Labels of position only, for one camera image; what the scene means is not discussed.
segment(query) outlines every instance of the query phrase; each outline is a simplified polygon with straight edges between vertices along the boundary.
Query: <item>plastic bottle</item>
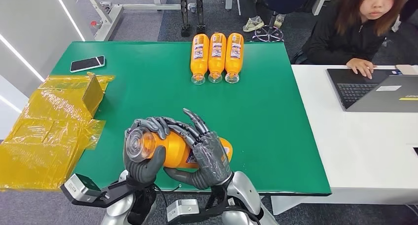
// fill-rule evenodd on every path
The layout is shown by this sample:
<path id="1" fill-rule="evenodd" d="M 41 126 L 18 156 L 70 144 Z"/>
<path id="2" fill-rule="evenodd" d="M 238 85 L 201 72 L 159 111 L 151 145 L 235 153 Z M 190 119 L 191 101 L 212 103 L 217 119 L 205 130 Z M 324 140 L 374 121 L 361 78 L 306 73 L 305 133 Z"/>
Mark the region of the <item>plastic bottle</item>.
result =
<path id="1" fill-rule="evenodd" d="M 225 139 L 219 138 L 228 160 L 232 157 L 232 145 Z M 184 139 L 174 132 L 171 132 L 165 140 L 150 132 L 147 128 L 134 129 L 126 139 L 126 153 L 132 161 L 141 162 L 152 158 L 157 146 L 166 147 L 165 167 L 170 168 L 198 168 L 198 164 L 190 147 L 186 145 Z"/>
<path id="2" fill-rule="evenodd" d="M 205 74 L 208 71 L 209 38 L 205 34 L 197 34 L 193 37 L 192 58 L 190 69 L 193 73 L 192 82 L 201 85 L 205 82 Z"/>
<path id="3" fill-rule="evenodd" d="M 243 66 L 244 37 L 238 33 L 232 33 L 228 37 L 226 48 L 225 81 L 237 83 L 240 80 L 239 73 Z"/>
<path id="4" fill-rule="evenodd" d="M 214 33 L 209 44 L 209 81 L 218 83 L 222 81 L 222 72 L 225 68 L 226 37 L 222 33 Z"/>

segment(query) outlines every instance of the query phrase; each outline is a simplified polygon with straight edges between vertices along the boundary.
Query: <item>smartphone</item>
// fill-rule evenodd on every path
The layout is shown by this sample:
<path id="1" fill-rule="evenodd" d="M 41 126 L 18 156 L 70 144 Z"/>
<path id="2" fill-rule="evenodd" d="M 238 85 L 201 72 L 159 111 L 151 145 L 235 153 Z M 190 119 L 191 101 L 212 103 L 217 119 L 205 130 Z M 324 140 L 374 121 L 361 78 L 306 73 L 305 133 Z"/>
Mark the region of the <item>smartphone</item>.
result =
<path id="1" fill-rule="evenodd" d="M 90 59 L 78 60 L 71 62 L 70 72 L 84 71 L 105 65 L 105 57 L 97 56 Z"/>

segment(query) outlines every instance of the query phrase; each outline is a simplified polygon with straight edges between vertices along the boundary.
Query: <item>woman's hand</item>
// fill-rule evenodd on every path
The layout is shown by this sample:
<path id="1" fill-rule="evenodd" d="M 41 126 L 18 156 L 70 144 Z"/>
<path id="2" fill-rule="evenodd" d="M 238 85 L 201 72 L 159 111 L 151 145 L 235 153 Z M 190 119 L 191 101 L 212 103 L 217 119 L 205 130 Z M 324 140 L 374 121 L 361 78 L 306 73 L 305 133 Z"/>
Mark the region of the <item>woman's hand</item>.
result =
<path id="1" fill-rule="evenodd" d="M 364 77 L 367 76 L 369 79 L 372 79 L 373 69 L 376 67 L 373 63 L 358 58 L 351 59 L 346 65 L 351 68 L 355 74 L 358 74 L 360 71 L 361 75 Z"/>

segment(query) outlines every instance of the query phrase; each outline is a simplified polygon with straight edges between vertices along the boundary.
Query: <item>green tabletop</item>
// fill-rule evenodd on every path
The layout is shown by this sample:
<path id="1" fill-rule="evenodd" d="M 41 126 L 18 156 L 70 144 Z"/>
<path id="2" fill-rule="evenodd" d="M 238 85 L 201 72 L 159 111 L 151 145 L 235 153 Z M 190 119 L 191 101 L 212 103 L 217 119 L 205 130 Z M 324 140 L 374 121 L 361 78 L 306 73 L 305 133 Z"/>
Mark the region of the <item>green tabletop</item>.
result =
<path id="1" fill-rule="evenodd" d="M 244 172 L 259 192 L 331 193 L 284 44 L 246 43 L 237 84 L 201 86 L 190 81 L 190 49 L 190 42 L 114 41 L 67 48 L 51 75 L 70 75 L 72 61 L 99 55 L 106 65 L 91 71 L 115 75 L 95 115 L 106 120 L 98 145 L 83 153 L 74 172 L 107 186 L 124 169 L 124 130 L 133 120 L 190 122 L 186 107 L 232 144 L 232 170 Z M 163 170 L 156 184 L 167 190 L 179 185 Z"/>

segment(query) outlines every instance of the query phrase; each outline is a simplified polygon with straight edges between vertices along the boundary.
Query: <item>black jacket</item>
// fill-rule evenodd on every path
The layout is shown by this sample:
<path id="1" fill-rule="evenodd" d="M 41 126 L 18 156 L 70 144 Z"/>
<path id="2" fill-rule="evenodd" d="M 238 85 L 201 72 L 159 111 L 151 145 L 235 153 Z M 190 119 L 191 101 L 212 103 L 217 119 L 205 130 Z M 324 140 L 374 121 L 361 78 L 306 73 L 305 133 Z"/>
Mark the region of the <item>black jacket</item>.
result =
<path id="1" fill-rule="evenodd" d="M 339 35 L 335 28 L 338 11 L 338 4 L 333 4 L 321 13 L 302 51 L 314 64 L 345 65 L 352 58 L 371 61 L 386 35 L 377 36 L 375 21 L 361 24 L 360 18 L 344 35 Z"/>

